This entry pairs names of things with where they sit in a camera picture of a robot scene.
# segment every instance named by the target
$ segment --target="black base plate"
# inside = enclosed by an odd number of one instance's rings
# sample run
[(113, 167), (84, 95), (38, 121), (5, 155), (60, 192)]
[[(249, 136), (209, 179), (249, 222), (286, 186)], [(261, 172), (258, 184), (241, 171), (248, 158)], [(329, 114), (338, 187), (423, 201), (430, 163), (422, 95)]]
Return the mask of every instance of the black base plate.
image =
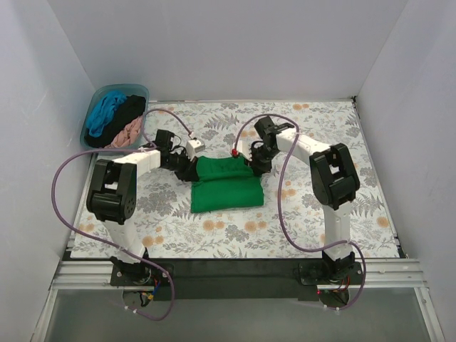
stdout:
[[(315, 277), (323, 267), (322, 259), (156, 259), (172, 276), (176, 299), (259, 299), (298, 298), (318, 301), (316, 285), (328, 284), (328, 279)], [(359, 285), (361, 265), (356, 262), (347, 275), (351, 284)], [(153, 286), (135, 284), (118, 273), (114, 266), (111, 286)], [(155, 301), (171, 298), (169, 282), (161, 272), (153, 270), (160, 280)]]

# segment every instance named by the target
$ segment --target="folded cloth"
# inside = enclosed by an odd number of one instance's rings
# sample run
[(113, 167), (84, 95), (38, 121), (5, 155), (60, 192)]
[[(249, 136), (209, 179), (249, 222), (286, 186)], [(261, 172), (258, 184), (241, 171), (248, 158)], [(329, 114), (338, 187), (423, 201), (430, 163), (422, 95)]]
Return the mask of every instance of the folded cloth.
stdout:
[(126, 147), (133, 144), (138, 136), (141, 134), (141, 123), (143, 122), (143, 117), (134, 119), (131, 123), (125, 126), (123, 130), (117, 134), (111, 144), (105, 148), (118, 148)]
[(103, 128), (112, 121), (116, 110), (126, 100), (127, 96), (118, 90), (112, 90), (107, 93), (96, 104), (85, 122), (88, 134), (95, 138), (99, 137), (103, 132)]
[(113, 120), (105, 126), (100, 137), (91, 137), (87, 130), (84, 135), (85, 141), (89, 146), (95, 148), (101, 148), (111, 144), (115, 136), (126, 125), (144, 113), (144, 109), (145, 98), (136, 95), (128, 96), (127, 100), (114, 113)]
[(212, 159), (197, 163), (199, 182), (192, 183), (191, 212), (264, 205), (263, 188), (244, 158)]

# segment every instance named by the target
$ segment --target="blue cloth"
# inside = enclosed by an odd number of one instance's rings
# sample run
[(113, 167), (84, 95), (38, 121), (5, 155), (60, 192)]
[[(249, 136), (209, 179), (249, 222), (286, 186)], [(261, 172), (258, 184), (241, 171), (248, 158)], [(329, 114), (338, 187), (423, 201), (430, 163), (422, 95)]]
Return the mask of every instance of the blue cloth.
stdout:
[(103, 133), (103, 128), (112, 121), (119, 106), (127, 100), (127, 96), (118, 90), (112, 90), (101, 99), (87, 118), (85, 126), (88, 134), (97, 138)]

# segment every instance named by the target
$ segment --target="glass panel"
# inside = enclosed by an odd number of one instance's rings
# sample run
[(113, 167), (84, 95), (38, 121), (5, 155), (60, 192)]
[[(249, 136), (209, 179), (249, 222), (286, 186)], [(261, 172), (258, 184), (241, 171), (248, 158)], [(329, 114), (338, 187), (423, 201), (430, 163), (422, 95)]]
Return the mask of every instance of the glass panel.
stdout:
[(413, 289), (365, 289), (339, 315), (291, 299), (182, 300), (158, 323), (112, 304), (121, 298), (120, 290), (59, 291), (46, 341), (430, 341)]

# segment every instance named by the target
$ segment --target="wire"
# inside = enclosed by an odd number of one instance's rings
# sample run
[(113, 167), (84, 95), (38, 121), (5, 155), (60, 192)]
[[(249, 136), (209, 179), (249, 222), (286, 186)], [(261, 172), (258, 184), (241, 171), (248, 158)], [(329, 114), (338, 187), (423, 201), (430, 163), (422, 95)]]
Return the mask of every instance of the wire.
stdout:
[(339, 285), (339, 287), (337, 289), (332, 290), (332, 292), (339, 292), (339, 290), (342, 288), (342, 285), (343, 285), (343, 279), (342, 279), (341, 284)]
[(135, 285), (144, 285), (147, 282), (149, 282), (151, 277), (152, 277), (152, 269), (149, 269), (149, 277), (147, 278), (147, 280), (143, 281), (142, 283), (137, 283), (137, 282), (133, 282), (133, 283), (135, 283)]
[(141, 135), (145, 138), (145, 140), (150, 143), (150, 144), (153, 144), (152, 140), (149, 139), (149, 137), (147, 136), (147, 134), (145, 134), (145, 120), (147, 118), (147, 114), (151, 113), (151, 112), (157, 112), (157, 111), (160, 111), (160, 112), (166, 112), (172, 116), (174, 116), (177, 121), (179, 121), (179, 123), (185, 128), (185, 130), (188, 132), (188, 135), (191, 135), (192, 134), (192, 131), (187, 127), (187, 125), (185, 125), (185, 123), (182, 121), (181, 118), (179, 118), (175, 113), (173, 113), (171, 110), (168, 110), (168, 109), (164, 109), (164, 108), (153, 108), (153, 109), (149, 109), (147, 112), (145, 112), (143, 115), (142, 115), (142, 122), (141, 122)]
[[(151, 150), (154, 150), (157, 146), (152, 142), (151, 143), (152, 147), (151, 148), (148, 148), (146, 149), (146, 151), (151, 151)], [(161, 315), (160, 317), (154, 317), (154, 316), (151, 316), (149, 315), (148, 313), (145, 313), (145, 312), (142, 312), (142, 311), (134, 311), (135, 313), (137, 313), (138, 315), (140, 316), (143, 316), (147, 319), (150, 319), (151, 321), (162, 321), (163, 319), (165, 319), (166, 317), (168, 317), (168, 315), (170, 314), (171, 310), (172, 310), (172, 307), (174, 306), (174, 303), (175, 303), (175, 285), (174, 285), (174, 281), (172, 280), (171, 278), (171, 275), (168, 273), (168, 271), (166, 269), (164, 269), (163, 267), (161, 267), (160, 265), (156, 264), (155, 262), (152, 262), (150, 260), (147, 260), (147, 259), (144, 259), (142, 258), (141, 256), (138, 256), (138, 255), (135, 255), (133, 254), (132, 252), (128, 251), (127, 249), (125, 249), (124, 247), (114, 243), (114, 242), (111, 242), (107, 239), (103, 239), (101, 237), (96, 237), (96, 236), (93, 236), (93, 235), (90, 235), (88, 233), (85, 233), (83, 232), (82, 230), (78, 229), (78, 228), (75, 228), (70, 222), (68, 222), (65, 218), (63, 218), (62, 214), (60, 213), (60, 210), (58, 209), (57, 207), (57, 201), (56, 201), (56, 185), (57, 185), (57, 180), (58, 180), (58, 176), (60, 175), (60, 173), (62, 172), (62, 170), (64, 169), (64, 167), (69, 163), (71, 162), (72, 160), (76, 159), (77, 157), (80, 157), (82, 155), (91, 155), (93, 153), (104, 153), (104, 152), (112, 152), (110, 150), (106, 150), (106, 149), (103, 149), (103, 148), (97, 148), (97, 149), (94, 149), (94, 150), (87, 150), (87, 151), (83, 151), (83, 152), (79, 152), (79, 153), (76, 153), (75, 155), (69, 157), (67, 160), (65, 160), (62, 165), (60, 165), (54, 175), (54, 178), (52, 179), (52, 186), (51, 186), (51, 201), (52, 201), (52, 208), (54, 210), (54, 212), (56, 213), (57, 215), (57, 218), (64, 224), (66, 225), (69, 229), (71, 229), (73, 232), (76, 232), (80, 235), (82, 235), (83, 237), (88, 237), (89, 239), (93, 239), (93, 240), (96, 240), (98, 242), (102, 242), (104, 244), (108, 244), (112, 247), (115, 247), (116, 249), (119, 249), (121, 252), (127, 254), (129, 257), (132, 257), (134, 259), (137, 259), (141, 262), (144, 262), (145, 264), (148, 264), (156, 269), (159, 269), (161, 272), (163, 272), (166, 277), (169, 279), (170, 281), (170, 287), (171, 287), (171, 302), (170, 302), (170, 305), (168, 306), (168, 309), (166, 310), (166, 312)], [(141, 150), (127, 150), (127, 149), (116, 149), (116, 152), (120, 152), (120, 153), (135, 153), (135, 152), (142, 152)]]
[(359, 287), (358, 292), (353, 297), (353, 299), (349, 303), (347, 303), (346, 306), (341, 308), (341, 309), (348, 309), (348, 308), (352, 307), (352, 305), (358, 300), (359, 296), (363, 292), (363, 288), (364, 288), (364, 285), (366, 283), (366, 259), (364, 258), (363, 252), (361, 251), (359, 246), (356, 243), (354, 243), (353, 241), (341, 240), (341, 241), (333, 242), (332, 244), (327, 244), (326, 246), (315, 248), (315, 249), (303, 248), (303, 247), (300, 247), (299, 245), (297, 245), (291, 239), (291, 237), (288, 234), (288, 232), (286, 230), (286, 227), (285, 227), (284, 216), (283, 216), (283, 213), (282, 213), (282, 201), (281, 201), (281, 195), (280, 194), (281, 194), (282, 186), (283, 186), (283, 183), (284, 183), (286, 166), (288, 165), (288, 161), (290, 160), (291, 156), (293, 155), (294, 148), (296, 147), (296, 145), (298, 143), (298, 140), (299, 140), (299, 126), (298, 126), (298, 124), (295, 123), (292, 119), (287, 118), (286, 116), (283, 116), (283, 115), (279, 115), (279, 114), (260, 114), (260, 115), (255, 115), (253, 118), (248, 119), (248, 121), (246, 121), (245, 124), (243, 124), (241, 126), (241, 128), (240, 128), (240, 130), (239, 130), (239, 132), (237, 133), (237, 136), (236, 136), (236, 141), (234, 143), (234, 149), (235, 150), (237, 149), (237, 143), (239, 142), (239, 138), (241, 137), (241, 133), (242, 133), (243, 129), (251, 121), (253, 121), (253, 120), (257, 119), (257, 118), (262, 118), (264, 116), (273, 116), (273, 117), (276, 117), (276, 118), (281, 118), (281, 119), (287, 120), (292, 125), (294, 125), (294, 127), (296, 127), (296, 137), (294, 138), (293, 143), (291, 144), (290, 151), (287, 153), (287, 155), (285, 157), (284, 166), (282, 167), (282, 170), (280, 172), (279, 188), (277, 190), (277, 193), (278, 193), (278, 195), (277, 195), (277, 210), (279, 212), (279, 222), (280, 222), (280, 227), (282, 229), (282, 232), (285, 235), (286, 240), (290, 243), (291, 246), (293, 246), (294, 248), (298, 249), (299, 251), (305, 252), (305, 253), (322, 252), (322, 251), (324, 251), (324, 250), (326, 250), (328, 248), (331, 248), (331, 247), (334, 247), (334, 246), (338, 246), (339, 244), (350, 244), (351, 246), (355, 247), (356, 251), (359, 253), (359, 255), (361, 257), (361, 262), (363, 263), (363, 278), (361, 279), (361, 285)]
[(185, 153), (187, 153), (187, 149), (186, 149), (184, 146), (181, 146), (181, 145), (174, 146), (170, 152), (174, 152), (174, 151), (176, 151), (178, 148), (182, 148), (182, 149), (185, 151)]
[(140, 294), (141, 307), (144, 308), (147, 304), (144, 304), (142, 293), (141, 292), (138, 292), (138, 293)]
[(176, 146), (180, 146), (180, 144), (182, 143), (182, 138), (179, 135), (177, 135), (177, 134), (174, 134), (174, 136), (179, 138), (179, 143), (176, 144)]
[(161, 283), (162, 283), (162, 282), (159, 281), (158, 284), (155, 286), (154, 291), (152, 291), (152, 295), (153, 295), (153, 296), (157, 293), (157, 290), (158, 290), (158, 288), (160, 287), (160, 284), (161, 284)]
[(331, 293), (334, 297), (335, 300), (337, 300), (339, 303), (342, 303), (343, 305), (347, 305), (347, 302), (342, 299), (342, 295), (340, 292), (332, 292)]
[(263, 143), (263, 140), (255, 140), (251, 145), (250, 145), (250, 149), (253, 149), (255, 147), (256, 144), (259, 144), (259, 143)]
[(342, 291), (347, 290), (349, 286), (350, 286), (350, 276), (347, 276), (347, 285), (345, 286), (345, 288)]

